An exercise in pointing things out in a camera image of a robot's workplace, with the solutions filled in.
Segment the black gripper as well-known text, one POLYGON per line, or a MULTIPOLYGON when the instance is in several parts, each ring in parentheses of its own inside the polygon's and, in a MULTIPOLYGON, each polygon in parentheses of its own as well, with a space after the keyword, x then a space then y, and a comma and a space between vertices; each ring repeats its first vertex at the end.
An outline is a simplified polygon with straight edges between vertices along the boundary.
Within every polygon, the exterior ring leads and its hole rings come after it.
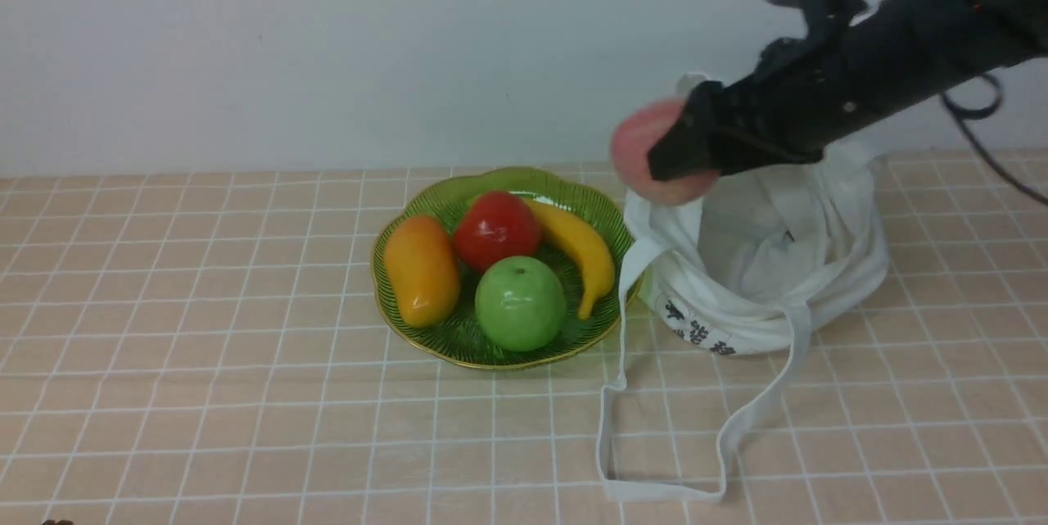
POLYGON ((660 182, 715 171, 721 177, 776 165, 813 165, 829 144, 861 128, 855 99, 860 47, 840 38, 815 54, 787 60, 776 40, 752 73, 733 84, 704 80, 689 92, 684 127, 648 152, 660 182))

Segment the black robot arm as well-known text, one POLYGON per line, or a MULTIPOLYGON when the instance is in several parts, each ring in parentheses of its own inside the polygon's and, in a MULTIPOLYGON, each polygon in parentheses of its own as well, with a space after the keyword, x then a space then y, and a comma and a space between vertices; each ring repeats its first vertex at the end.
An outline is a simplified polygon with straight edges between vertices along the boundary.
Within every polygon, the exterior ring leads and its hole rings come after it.
POLYGON ((701 82, 648 151, 665 182, 810 165, 824 149, 1000 67, 1046 54, 1046 0, 767 0, 796 7, 752 73, 701 82))

